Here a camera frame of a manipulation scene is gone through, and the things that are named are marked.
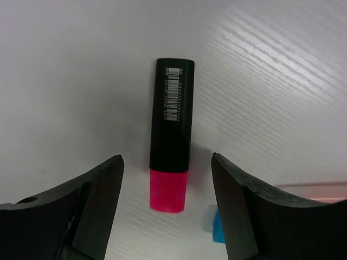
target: white table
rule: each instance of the white table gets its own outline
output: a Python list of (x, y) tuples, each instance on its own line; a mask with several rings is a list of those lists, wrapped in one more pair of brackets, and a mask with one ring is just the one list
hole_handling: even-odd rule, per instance
[[(114, 154), (111, 259), (227, 259), (211, 241), (211, 153), (270, 184), (347, 181), (347, 2), (0, 2), (0, 203)], [(159, 57), (196, 62), (186, 211), (150, 211)]]

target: marker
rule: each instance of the marker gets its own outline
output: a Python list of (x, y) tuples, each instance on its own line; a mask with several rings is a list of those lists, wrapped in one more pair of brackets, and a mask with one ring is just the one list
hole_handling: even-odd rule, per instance
[(153, 100), (150, 208), (184, 210), (193, 109), (194, 61), (157, 60)]

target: barcode label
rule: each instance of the barcode label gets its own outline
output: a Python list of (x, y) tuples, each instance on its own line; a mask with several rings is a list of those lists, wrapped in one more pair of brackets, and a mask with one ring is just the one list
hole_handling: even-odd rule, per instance
[(179, 77), (182, 69), (166, 68), (167, 79), (165, 81), (164, 119), (167, 121), (179, 121), (181, 113), (181, 88)]

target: pink cap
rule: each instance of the pink cap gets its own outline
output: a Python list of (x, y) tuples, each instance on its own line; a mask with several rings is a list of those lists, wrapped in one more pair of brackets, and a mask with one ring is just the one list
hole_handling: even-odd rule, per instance
[(150, 207), (165, 213), (184, 210), (188, 172), (167, 173), (150, 170)]

